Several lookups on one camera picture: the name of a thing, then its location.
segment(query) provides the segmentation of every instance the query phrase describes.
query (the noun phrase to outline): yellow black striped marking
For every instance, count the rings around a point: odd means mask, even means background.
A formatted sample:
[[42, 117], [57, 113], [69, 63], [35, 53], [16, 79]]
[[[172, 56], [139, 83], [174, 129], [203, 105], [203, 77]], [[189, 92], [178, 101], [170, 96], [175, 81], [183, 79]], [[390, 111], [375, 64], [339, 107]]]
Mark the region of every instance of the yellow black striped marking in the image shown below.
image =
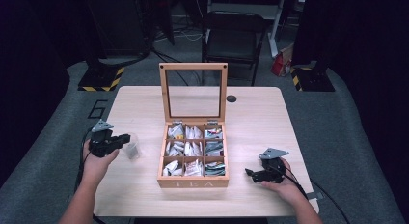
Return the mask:
[[[301, 70], [310, 70], [311, 68], [299, 68]], [[303, 88], [301, 87], [300, 81], [298, 80], [298, 76], [295, 73], [295, 68], [291, 68], [290, 70], [291, 77], [292, 77], [292, 82], [294, 83], [295, 89], [297, 91], [303, 91]]]
[[117, 88], [118, 84], [120, 83], [121, 76], [123, 75], [124, 68], [120, 68], [115, 75], [115, 79], [112, 82], [111, 86], [109, 87], [78, 87], [78, 91], [88, 91], [88, 92], [95, 92], [95, 91], [114, 91]]

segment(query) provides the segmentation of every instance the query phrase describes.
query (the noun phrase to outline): wooden lid frame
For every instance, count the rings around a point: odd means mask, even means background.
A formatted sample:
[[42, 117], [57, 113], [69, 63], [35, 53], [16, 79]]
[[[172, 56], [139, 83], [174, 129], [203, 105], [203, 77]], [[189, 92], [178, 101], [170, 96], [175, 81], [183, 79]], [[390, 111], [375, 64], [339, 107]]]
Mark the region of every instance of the wooden lid frame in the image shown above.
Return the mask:
[[[226, 110], [226, 89], [227, 89], [227, 78], [228, 78], [228, 64], [227, 63], [160, 63], [160, 81], [162, 86], [162, 98], [163, 98], [163, 107], [165, 112], [166, 122], [174, 121], [183, 121], [183, 122], [198, 122], [198, 123], [207, 123], [208, 121], [225, 121], [225, 110]], [[170, 70], [219, 70], [220, 71], [220, 83], [219, 83], [219, 111], [218, 115], [209, 115], [203, 116], [198, 115], [178, 115], [173, 116], [171, 114], [171, 98], [170, 98], [170, 85], [168, 84], [167, 72]]]

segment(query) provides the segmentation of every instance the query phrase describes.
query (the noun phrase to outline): red object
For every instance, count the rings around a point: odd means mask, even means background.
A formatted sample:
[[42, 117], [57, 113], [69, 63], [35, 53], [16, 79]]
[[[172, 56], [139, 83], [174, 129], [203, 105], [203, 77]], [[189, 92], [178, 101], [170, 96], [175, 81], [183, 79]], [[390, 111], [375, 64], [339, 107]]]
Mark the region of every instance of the red object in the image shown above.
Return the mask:
[[274, 60], [273, 66], [271, 67], [271, 72], [276, 74], [277, 76], [281, 76], [281, 71], [283, 68], [283, 53], [277, 55], [276, 59]]

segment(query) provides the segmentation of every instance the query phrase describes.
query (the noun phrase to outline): black curtain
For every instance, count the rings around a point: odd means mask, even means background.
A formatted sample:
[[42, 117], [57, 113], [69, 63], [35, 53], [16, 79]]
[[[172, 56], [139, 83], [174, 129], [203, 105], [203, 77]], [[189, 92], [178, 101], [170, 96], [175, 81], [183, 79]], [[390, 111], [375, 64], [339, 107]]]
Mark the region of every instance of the black curtain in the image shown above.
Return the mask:
[[2, 185], [66, 93], [67, 67], [105, 56], [84, 0], [0, 0], [0, 24]]
[[[318, 60], [348, 0], [307, 0], [293, 64]], [[357, 0], [328, 67], [346, 83], [378, 162], [409, 222], [409, 0]]]

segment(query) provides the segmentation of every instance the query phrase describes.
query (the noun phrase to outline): human hand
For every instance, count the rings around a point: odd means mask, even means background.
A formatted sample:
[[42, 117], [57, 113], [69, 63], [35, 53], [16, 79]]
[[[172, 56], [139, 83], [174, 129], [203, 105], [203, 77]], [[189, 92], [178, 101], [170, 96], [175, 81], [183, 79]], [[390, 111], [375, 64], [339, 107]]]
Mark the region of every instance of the human hand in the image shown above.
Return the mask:
[[99, 158], [90, 153], [90, 140], [87, 140], [84, 144], [83, 158], [85, 160], [84, 173], [82, 176], [81, 184], [97, 188], [102, 181], [108, 166], [118, 156], [119, 150], [116, 149], [109, 155]]
[[[293, 178], [294, 176], [290, 172], [291, 167], [289, 166], [289, 163], [283, 158], [281, 158], [281, 160], [286, 167], [286, 175]], [[261, 182], [261, 185], [277, 192], [283, 200], [287, 201], [292, 205], [300, 201], [300, 199], [305, 200], [304, 195], [300, 192], [298, 187], [294, 184], [294, 182], [292, 182], [287, 177], [284, 177], [281, 183], [264, 181]]]

